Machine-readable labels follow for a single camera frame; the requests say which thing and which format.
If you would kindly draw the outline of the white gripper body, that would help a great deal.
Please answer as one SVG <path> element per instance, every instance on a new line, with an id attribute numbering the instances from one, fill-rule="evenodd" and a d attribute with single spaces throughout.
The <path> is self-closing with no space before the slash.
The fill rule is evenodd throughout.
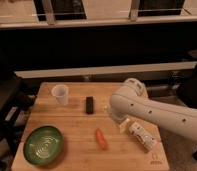
<path id="1" fill-rule="evenodd" d="M 122 123 L 127 119 L 127 116 L 118 112 L 116 109 L 114 109 L 111 106 L 108 106 L 106 108 L 107 113 L 109 114 L 109 117 L 115 121 L 116 123 Z"/>

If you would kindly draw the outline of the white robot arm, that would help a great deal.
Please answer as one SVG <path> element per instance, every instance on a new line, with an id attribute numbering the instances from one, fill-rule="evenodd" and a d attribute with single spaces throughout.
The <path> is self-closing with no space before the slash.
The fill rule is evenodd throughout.
<path id="1" fill-rule="evenodd" d="M 134 116 L 197 142 L 197 109 L 150 100 L 143 97 L 144 90 L 138 79 L 126 79 L 109 98 L 110 117 L 122 123 Z"/>

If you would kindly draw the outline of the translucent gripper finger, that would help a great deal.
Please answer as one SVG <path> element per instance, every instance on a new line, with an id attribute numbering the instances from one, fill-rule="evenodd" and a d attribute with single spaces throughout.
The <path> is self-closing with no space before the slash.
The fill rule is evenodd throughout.
<path id="1" fill-rule="evenodd" d="M 131 122 L 131 120 L 129 118 L 126 118 L 122 123 L 120 123 L 119 124 L 119 132 L 124 133 L 127 130 L 130 122 Z"/>

